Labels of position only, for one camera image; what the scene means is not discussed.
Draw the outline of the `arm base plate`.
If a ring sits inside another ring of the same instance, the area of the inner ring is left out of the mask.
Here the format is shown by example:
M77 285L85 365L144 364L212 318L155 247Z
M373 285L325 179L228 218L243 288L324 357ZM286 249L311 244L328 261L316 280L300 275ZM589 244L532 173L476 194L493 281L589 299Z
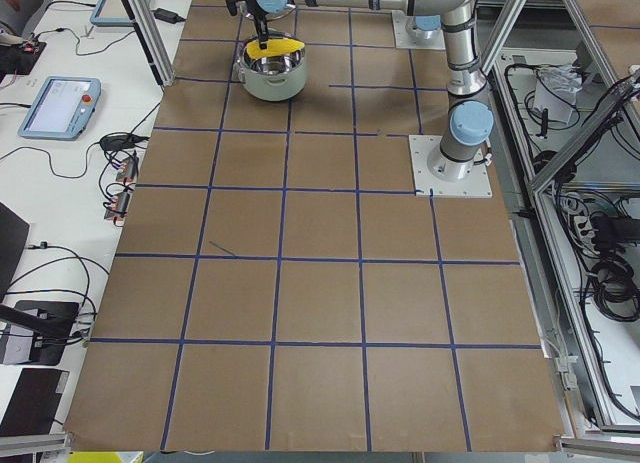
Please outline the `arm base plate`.
M441 152L440 135L410 135L409 153L414 193L419 197L488 199L493 196L487 165L476 162L454 162Z
M394 10L392 22L397 48L445 50L439 15L407 16L402 11Z

